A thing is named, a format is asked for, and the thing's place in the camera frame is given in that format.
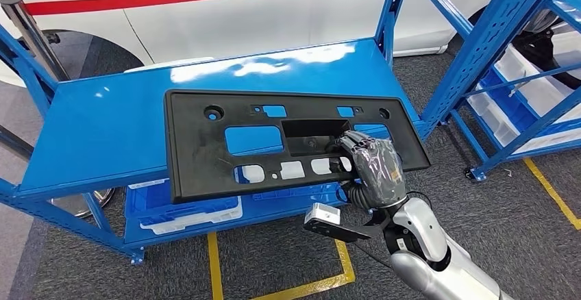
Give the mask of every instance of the shelf foot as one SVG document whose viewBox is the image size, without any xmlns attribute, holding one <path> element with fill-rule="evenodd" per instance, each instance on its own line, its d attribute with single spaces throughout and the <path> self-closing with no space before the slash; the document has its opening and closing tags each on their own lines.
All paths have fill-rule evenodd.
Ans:
<svg viewBox="0 0 581 300">
<path fill-rule="evenodd" d="M 486 175 L 484 172 L 475 172 L 476 168 L 466 168 L 464 170 L 464 176 L 468 179 L 476 180 L 477 182 L 483 182 L 486 180 Z"/>
<path fill-rule="evenodd" d="M 145 252 L 143 251 L 143 247 L 135 252 L 136 254 L 131 257 L 131 264 L 134 266 L 143 264 L 143 260 L 145 259 Z"/>
</svg>

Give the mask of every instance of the rectangular cutout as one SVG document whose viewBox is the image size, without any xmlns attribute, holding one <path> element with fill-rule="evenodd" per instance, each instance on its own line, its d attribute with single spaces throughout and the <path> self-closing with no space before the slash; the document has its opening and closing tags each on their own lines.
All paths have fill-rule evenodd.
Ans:
<svg viewBox="0 0 581 300">
<path fill-rule="evenodd" d="M 239 184 L 257 184 L 264 181 L 264 169 L 257 164 L 234 168 L 234 180 Z"/>
<path fill-rule="evenodd" d="M 391 137 L 389 130 L 387 130 L 387 127 L 383 124 L 355 124 L 353 128 L 356 131 L 363 132 L 364 134 L 368 134 L 371 137 L 378 139 L 387 139 Z"/>
<path fill-rule="evenodd" d="M 280 177 L 286 179 L 297 179 L 305 177 L 305 170 L 301 161 L 280 163 Z"/>
<path fill-rule="evenodd" d="M 286 117 L 286 110 L 281 105 L 264 105 L 262 110 L 268 117 Z"/>
<path fill-rule="evenodd" d="M 350 129 L 347 120 L 283 120 L 291 156 L 324 154 L 327 145 Z"/>
<path fill-rule="evenodd" d="M 282 153 L 280 130 L 274 125 L 228 127 L 224 130 L 226 147 L 234 156 Z"/>
<path fill-rule="evenodd" d="M 343 166 L 343 170 L 350 172 L 352 169 L 351 161 L 349 161 L 346 157 L 340 157 L 341 165 Z M 310 161 L 310 167 L 312 168 L 312 172 L 316 173 L 317 175 L 328 175 L 331 172 L 331 164 L 328 158 L 316 158 Z"/>
<path fill-rule="evenodd" d="M 353 113 L 353 108 L 345 106 L 337 106 L 337 112 L 341 117 L 355 117 Z"/>
</svg>

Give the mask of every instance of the blue shelf surface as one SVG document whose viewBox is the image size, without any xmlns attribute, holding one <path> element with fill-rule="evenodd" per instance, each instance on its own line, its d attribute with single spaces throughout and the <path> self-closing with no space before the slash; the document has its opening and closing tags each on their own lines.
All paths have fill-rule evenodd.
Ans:
<svg viewBox="0 0 581 300">
<path fill-rule="evenodd" d="M 172 88 L 397 97 L 420 122 L 373 39 L 64 82 L 16 196 L 166 178 L 163 96 Z"/>
<path fill-rule="evenodd" d="M 553 12 L 581 33 L 581 0 L 547 0 Z"/>
<path fill-rule="evenodd" d="M 237 227 L 263 223 L 275 219 L 305 214 L 313 203 L 319 202 L 338 206 L 344 204 L 336 198 L 335 193 L 302 197 L 287 197 L 256 201 L 251 195 L 244 195 L 242 199 L 243 215 L 241 218 L 223 223 L 203 223 L 186 227 L 185 230 L 155 235 L 150 229 L 142 229 L 139 221 L 127 219 L 125 223 L 125 246 L 131 249 L 154 245 L 161 242 L 178 240 L 180 238 L 218 232 Z"/>
</svg>

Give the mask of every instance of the cable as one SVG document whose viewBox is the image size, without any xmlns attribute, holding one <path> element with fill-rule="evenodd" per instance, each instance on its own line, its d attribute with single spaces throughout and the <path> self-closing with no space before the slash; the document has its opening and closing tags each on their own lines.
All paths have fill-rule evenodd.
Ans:
<svg viewBox="0 0 581 300">
<path fill-rule="evenodd" d="M 357 244 L 357 242 L 353 243 L 353 245 L 355 245 L 355 247 L 357 247 L 359 250 L 363 251 L 369 257 L 371 257 L 372 259 L 374 259 L 375 261 L 377 261 L 378 263 L 380 263 L 382 266 L 385 266 L 386 268 L 389 268 L 390 270 L 393 270 L 393 268 L 391 268 L 391 266 L 387 262 L 379 259 L 378 256 L 376 256 L 375 254 L 367 251 L 366 249 L 363 249 L 359 244 Z"/>
<path fill-rule="evenodd" d="M 417 192 L 415 190 L 411 190 L 411 191 L 407 192 L 407 194 L 420 194 L 421 196 L 425 197 L 425 199 L 428 200 L 428 205 L 430 205 L 430 209 L 432 208 L 432 201 L 430 201 L 430 198 L 426 194 L 424 194 L 422 192 Z"/>
</svg>

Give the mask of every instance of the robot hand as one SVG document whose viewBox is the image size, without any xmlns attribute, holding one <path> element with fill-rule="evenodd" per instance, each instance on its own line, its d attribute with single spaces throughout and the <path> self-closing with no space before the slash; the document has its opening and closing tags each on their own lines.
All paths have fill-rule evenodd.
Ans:
<svg viewBox="0 0 581 300">
<path fill-rule="evenodd" d="M 351 155 L 361 177 L 361 184 L 354 180 L 341 184 L 353 204 L 364 209 L 385 208 L 405 200 L 404 174 L 391 140 L 347 131 L 337 144 Z"/>
<path fill-rule="evenodd" d="M 370 238 L 371 229 L 379 229 L 395 273 L 428 299 L 512 299 L 444 232 L 428 204 L 407 197 L 391 140 L 347 131 L 336 145 L 351 156 L 362 182 L 343 182 L 341 187 L 352 204 L 374 209 L 373 219 L 366 227 L 340 226 L 339 209 L 316 203 L 305 218 L 306 229 L 345 242 Z"/>
</svg>

